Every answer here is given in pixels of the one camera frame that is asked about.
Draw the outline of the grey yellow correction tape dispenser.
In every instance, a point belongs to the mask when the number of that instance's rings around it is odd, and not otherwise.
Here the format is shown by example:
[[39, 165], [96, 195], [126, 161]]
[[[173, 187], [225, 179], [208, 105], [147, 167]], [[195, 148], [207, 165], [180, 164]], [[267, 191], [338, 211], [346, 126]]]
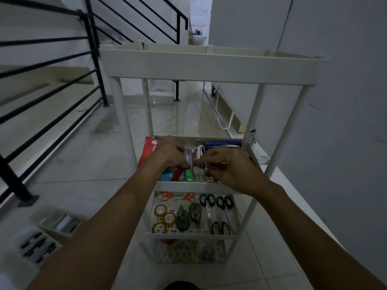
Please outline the grey yellow correction tape dispenser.
[[202, 206], [199, 203], [191, 203], [189, 205], [189, 218], [191, 222], [197, 227], [200, 228], [201, 225], [201, 215], [202, 215]]

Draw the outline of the white metal floor rack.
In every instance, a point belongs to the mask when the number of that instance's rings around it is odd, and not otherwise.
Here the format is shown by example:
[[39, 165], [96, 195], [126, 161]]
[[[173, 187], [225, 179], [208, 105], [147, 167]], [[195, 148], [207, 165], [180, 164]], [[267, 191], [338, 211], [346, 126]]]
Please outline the white metal floor rack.
[[231, 109], [222, 93], [210, 82], [202, 82], [203, 105], [208, 113], [215, 137], [242, 139], [245, 126]]

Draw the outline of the white plastic shelf cart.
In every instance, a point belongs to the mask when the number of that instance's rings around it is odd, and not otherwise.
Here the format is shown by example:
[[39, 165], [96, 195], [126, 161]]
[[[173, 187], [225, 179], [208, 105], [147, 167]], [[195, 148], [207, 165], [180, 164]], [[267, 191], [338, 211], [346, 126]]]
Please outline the white plastic shelf cart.
[[[279, 164], [284, 143], [292, 131], [296, 115], [301, 102], [312, 87], [317, 84], [318, 73], [325, 58], [315, 56], [289, 54], [283, 52], [260, 51], [256, 49], [223, 48], [208, 46], [173, 45], [157, 43], [127, 43], [124, 45], [102, 45], [99, 49], [105, 75], [113, 87], [114, 103], [123, 103], [123, 91], [120, 78], [141, 79], [143, 95], [146, 102], [146, 119], [148, 135], [156, 139], [164, 136], [154, 135], [148, 80], [174, 80], [216, 83], [245, 83], [258, 85], [256, 98], [250, 110], [247, 131], [254, 128], [261, 100], [266, 87], [269, 85], [302, 86], [297, 101], [281, 137], [272, 155], [267, 161], [260, 161], [253, 153], [249, 135], [240, 139], [226, 139], [241, 141], [241, 149], [249, 156], [255, 166], [267, 164], [264, 174], [269, 178]], [[258, 204], [251, 200], [244, 218], [239, 218], [238, 207], [234, 196], [235, 190], [226, 187], [220, 182], [206, 182], [204, 172], [203, 181], [196, 181], [198, 174], [194, 174], [193, 182], [163, 182], [157, 181], [151, 194], [152, 206], [147, 215], [144, 211], [142, 219], [145, 222], [146, 235], [152, 240], [152, 263], [157, 265], [187, 265], [187, 266], [222, 266], [227, 264], [236, 244], [244, 233], [253, 211]], [[190, 227], [180, 232], [176, 224], [167, 226], [166, 234], [152, 234], [152, 226], [163, 222], [154, 215], [154, 208], [164, 204], [168, 212], [177, 215], [180, 205], [189, 212], [188, 201], [171, 200], [161, 202], [160, 193], [171, 192], [176, 194], [195, 193], [196, 203], [199, 203], [201, 194], [231, 196], [234, 201], [232, 216], [235, 222], [236, 233], [231, 235], [213, 235], [209, 231], [206, 209], [202, 207], [200, 228], [190, 221]], [[212, 222], [228, 223], [225, 212], [216, 205], [211, 207]], [[171, 245], [165, 245], [161, 239], [175, 239]]]

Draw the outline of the person's right hand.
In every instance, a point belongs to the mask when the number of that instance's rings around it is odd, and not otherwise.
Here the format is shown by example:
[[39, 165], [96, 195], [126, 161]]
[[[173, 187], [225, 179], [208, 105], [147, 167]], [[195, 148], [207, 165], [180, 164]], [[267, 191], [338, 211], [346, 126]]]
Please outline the person's right hand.
[[229, 166], [221, 183], [238, 193], [254, 198], [270, 186], [270, 181], [261, 168], [255, 166], [246, 152], [240, 148], [230, 148]]

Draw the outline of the person's left forearm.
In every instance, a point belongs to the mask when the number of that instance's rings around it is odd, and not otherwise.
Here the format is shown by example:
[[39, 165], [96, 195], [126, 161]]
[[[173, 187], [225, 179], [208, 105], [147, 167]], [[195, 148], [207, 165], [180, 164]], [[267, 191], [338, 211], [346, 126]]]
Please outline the person's left forearm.
[[26, 290], [110, 290], [168, 160], [152, 154], [42, 267]]

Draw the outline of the orange handled scissors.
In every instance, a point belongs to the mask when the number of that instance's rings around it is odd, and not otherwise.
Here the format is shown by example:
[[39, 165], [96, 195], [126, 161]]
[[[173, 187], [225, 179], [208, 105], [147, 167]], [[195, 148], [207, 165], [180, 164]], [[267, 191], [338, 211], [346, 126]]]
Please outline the orange handled scissors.
[[176, 194], [171, 192], [161, 192], [160, 193], [161, 202], [167, 202], [171, 200], [184, 200], [190, 203], [196, 202], [196, 194], [195, 193], [185, 193], [185, 194]]

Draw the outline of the black handled scissors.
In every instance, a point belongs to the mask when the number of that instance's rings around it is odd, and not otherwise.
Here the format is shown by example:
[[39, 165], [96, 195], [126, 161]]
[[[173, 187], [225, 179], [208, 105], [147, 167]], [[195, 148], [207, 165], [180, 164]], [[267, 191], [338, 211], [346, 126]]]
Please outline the black handled scissors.
[[221, 221], [220, 223], [218, 221], [215, 221], [212, 223], [210, 232], [213, 235], [231, 235], [232, 230], [230, 226], [226, 223]]
[[225, 215], [228, 221], [227, 225], [230, 228], [230, 234], [236, 233], [235, 222], [232, 216], [234, 201], [232, 200], [231, 196], [225, 196], [225, 197], [218, 196], [216, 198], [216, 205], [219, 209], [225, 212]]
[[214, 234], [213, 233], [213, 230], [212, 230], [212, 219], [211, 219], [211, 207], [213, 207], [215, 205], [215, 196], [213, 194], [201, 194], [199, 196], [199, 202], [201, 204], [202, 207], [204, 207], [206, 209], [206, 215], [207, 215], [207, 223], [208, 223], [208, 227], [209, 227], [209, 231], [211, 234]]

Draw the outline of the green correction tape dispenser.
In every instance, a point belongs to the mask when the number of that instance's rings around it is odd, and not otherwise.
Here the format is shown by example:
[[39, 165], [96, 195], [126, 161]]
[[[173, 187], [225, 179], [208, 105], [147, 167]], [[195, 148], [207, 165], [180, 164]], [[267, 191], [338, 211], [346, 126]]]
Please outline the green correction tape dispenser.
[[176, 228], [180, 232], [185, 232], [190, 227], [190, 218], [187, 210], [183, 208], [183, 205], [180, 205], [177, 213]]

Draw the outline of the small clear plastic packet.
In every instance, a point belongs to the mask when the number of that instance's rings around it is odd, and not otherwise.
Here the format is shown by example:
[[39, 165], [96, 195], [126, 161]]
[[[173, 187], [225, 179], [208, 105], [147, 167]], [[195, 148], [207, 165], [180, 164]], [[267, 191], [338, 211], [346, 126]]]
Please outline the small clear plastic packet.
[[196, 154], [197, 154], [196, 149], [189, 146], [185, 146], [184, 154], [185, 154], [186, 161], [190, 164], [189, 169], [193, 170], [193, 167], [196, 162]]

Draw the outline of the dark blue flat box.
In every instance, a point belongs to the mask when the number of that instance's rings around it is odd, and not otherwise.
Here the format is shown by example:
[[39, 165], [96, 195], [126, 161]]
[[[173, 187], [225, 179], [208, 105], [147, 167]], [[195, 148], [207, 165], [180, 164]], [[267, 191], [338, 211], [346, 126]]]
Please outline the dark blue flat box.
[[225, 147], [225, 148], [240, 148], [241, 147], [241, 141], [206, 141], [205, 142], [206, 149], [213, 149], [217, 147]]

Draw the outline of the red plastic packet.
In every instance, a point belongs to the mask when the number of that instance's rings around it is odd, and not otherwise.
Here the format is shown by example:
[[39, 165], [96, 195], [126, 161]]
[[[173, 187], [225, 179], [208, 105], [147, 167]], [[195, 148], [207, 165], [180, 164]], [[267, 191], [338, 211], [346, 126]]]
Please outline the red plastic packet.
[[160, 139], [146, 136], [143, 151], [138, 161], [138, 167], [140, 167], [143, 162], [152, 154], [160, 141]]

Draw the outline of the person's right forearm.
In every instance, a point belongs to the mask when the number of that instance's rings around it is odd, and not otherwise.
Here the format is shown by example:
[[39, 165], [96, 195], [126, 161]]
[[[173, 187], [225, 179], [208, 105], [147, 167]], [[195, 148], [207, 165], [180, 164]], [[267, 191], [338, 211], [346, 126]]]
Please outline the person's right forearm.
[[277, 227], [314, 290], [387, 290], [303, 212], [278, 184], [267, 180], [251, 192]]

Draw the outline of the person's left hand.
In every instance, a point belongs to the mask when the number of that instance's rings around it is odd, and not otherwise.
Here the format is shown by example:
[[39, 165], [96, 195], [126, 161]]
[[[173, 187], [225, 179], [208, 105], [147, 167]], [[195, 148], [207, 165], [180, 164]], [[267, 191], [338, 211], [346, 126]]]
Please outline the person's left hand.
[[152, 153], [152, 155], [156, 156], [156, 158], [158, 158], [161, 161], [163, 165], [163, 169], [172, 170], [173, 139], [177, 139], [177, 138], [171, 135], [166, 136], [158, 143], [155, 151]]

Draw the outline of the black metal stair railing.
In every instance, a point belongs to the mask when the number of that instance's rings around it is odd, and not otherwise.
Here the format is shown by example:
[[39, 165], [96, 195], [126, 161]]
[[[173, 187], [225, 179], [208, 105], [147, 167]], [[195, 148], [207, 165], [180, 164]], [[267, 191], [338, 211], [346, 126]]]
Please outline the black metal stair railing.
[[173, 44], [187, 41], [189, 15], [172, 0], [156, 11], [145, 0], [0, 0], [0, 207], [39, 199], [26, 182], [80, 122], [102, 102], [101, 41], [133, 42], [121, 22], [149, 42], [131, 13]]

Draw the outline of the white organizer tray with pens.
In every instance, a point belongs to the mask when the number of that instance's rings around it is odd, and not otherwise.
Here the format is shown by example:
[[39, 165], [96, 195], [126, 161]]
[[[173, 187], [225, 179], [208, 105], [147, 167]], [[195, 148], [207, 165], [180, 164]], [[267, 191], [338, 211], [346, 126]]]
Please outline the white organizer tray with pens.
[[4, 261], [39, 272], [60, 249], [56, 239], [35, 225], [28, 225], [8, 242]]

